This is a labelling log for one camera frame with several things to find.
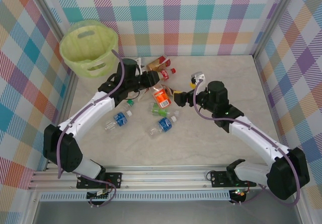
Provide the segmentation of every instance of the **plastic bottle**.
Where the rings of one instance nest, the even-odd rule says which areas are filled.
[[[156,84],[149,89],[153,98],[161,109],[166,108],[171,104],[171,101],[161,84]]]
[[[130,110],[126,112],[119,112],[111,120],[105,123],[105,130],[112,131],[117,127],[123,126],[127,123],[130,116],[132,116],[132,112]]]
[[[148,130],[148,133],[151,137],[156,137],[160,135],[162,132],[169,131],[176,121],[177,121],[176,116],[164,117],[161,120],[159,120],[156,125],[152,126]]]
[[[176,73],[176,69],[172,68],[170,69],[170,72],[172,74]],[[169,79],[169,71],[168,70],[161,70],[160,72],[157,73],[159,75],[160,81],[166,81]]]
[[[147,64],[146,68],[147,70],[160,71],[170,66],[170,64],[171,64],[170,59],[166,55],[163,55],[163,56],[160,56],[158,59],[152,61],[151,63]]]
[[[130,110],[130,108],[133,105],[134,105],[133,100],[127,100],[126,102],[122,102],[120,105],[118,105],[118,109],[120,109],[120,111],[126,112],[126,111]]]
[[[169,117],[169,116],[179,116],[179,111],[171,111],[169,108],[161,109],[157,103],[151,102],[149,106],[149,112],[154,116]]]

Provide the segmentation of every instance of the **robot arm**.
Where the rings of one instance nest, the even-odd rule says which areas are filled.
[[[105,169],[92,160],[83,156],[78,147],[82,137],[87,131],[107,112],[115,108],[121,101],[127,98],[128,93],[138,92],[154,86],[159,82],[156,71],[138,72],[137,62],[133,59],[123,59],[124,80],[121,86],[106,97],[109,92],[121,81],[122,68],[118,65],[117,72],[99,87],[94,97],[83,106],[74,116],[62,122],[58,126],[49,125],[44,131],[44,157],[57,164],[56,149],[60,135],[69,126],[62,137],[60,145],[60,163],[66,172],[76,172],[92,179],[105,180]]]
[[[193,74],[192,84],[199,83],[196,89],[195,103],[212,113],[212,118],[218,127],[231,133],[254,149],[267,165],[256,165],[245,160],[237,160],[227,167],[227,176],[234,185],[237,181],[252,181],[268,186],[272,193],[280,199],[287,199],[296,192],[296,180],[291,166],[281,152],[290,159],[294,166],[300,187],[309,182],[309,174],[305,155],[299,148],[289,149],[271,139],[255,127],[243,112],[229,103],[228,92],[222,82],[210,82],[205,87],[205,77],[201,72]],[[186,103],[194,106],[194,90],[174,95],[177,105],[183,107]]]

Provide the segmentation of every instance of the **white bottle cap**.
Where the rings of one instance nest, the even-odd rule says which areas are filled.
[[[177,121],[177,118],[175,116],[172,116],[171,119],[172,119],[173,122]]]

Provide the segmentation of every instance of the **colorful checkered fabric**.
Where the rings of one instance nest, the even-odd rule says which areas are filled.
[[[54,0],[47,0],[61,23]],[[122,56],[250,54],[279,0],[56,0],[70,24],[94,19]]]
[[[305,152],[311,207],[322,209],[322,0],[291,1],[257,66],[283,143]]]
[[[278,6],[278,3],[279,3],[279,2],[280,2],[280,0],[275,0],[275,1],[274,1],[274,3],[273,3],[273,5],[272,5],[272,7],[271,7],[271,9],[270,9],[269,13],[268,13],[268,14],[267,14],[267,16],[266,16],[266,19],[265,19],[265,21],[264,21],[264,23],[263,23],[263,25],[262,25],[262,28],[261,28],[261,30],[260,30],[260,32],[259,32],[259,34],[258,34],[258,36],[257,36],[257,38],[256,38],[256,40],[255,40],[255,43],[253,44],[253,47],[252,47],[252,49],[251,49],[251,51],[250,51],[250,54],[254,54],[254,53],[255,53],[255,50],[256,50],[256,48],[257,48],[257,46],[258,46],[258,43],[260,42],[260,40],[261,40],[261,38],[262,38],[262,36],[263,36],[264,32],[266,31],[266,29],[267,29],[267,27],[268,27],[269,23],[271,22],[272,16],[274,15],[275,10],[276,10],[276,8],[277,8],[277,6]]]
[[[33,0],[0,0],[0,15],[0,223],[17,223],[70,70]]]

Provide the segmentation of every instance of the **beige floor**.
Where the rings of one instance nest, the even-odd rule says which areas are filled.
[[[146,57],[143,63],[155,57]],[[230,102],[238,107],[261,130],[277,139],[264,92],[251,56],[175,56],[170,57],[177,73],[167,81],[170,87],[189,91],[190,75],[203,71],[208,82],[223,81]],[[87,103],[104,81],[78,81],[70,115]],[[101,165],[204,165],[229,164],[236,159],[262,163],[259,155],[241,140],[218,128],[214,122],[202,119],[193,108],[181,108],[174,127],[155,140],[146,134],[149,126],[160,118],[147,112],[152,102],[148,95],[133,107],[127,125],[108,134],[104,122],[117,111],[107,113],[79,143],[83,154]]]

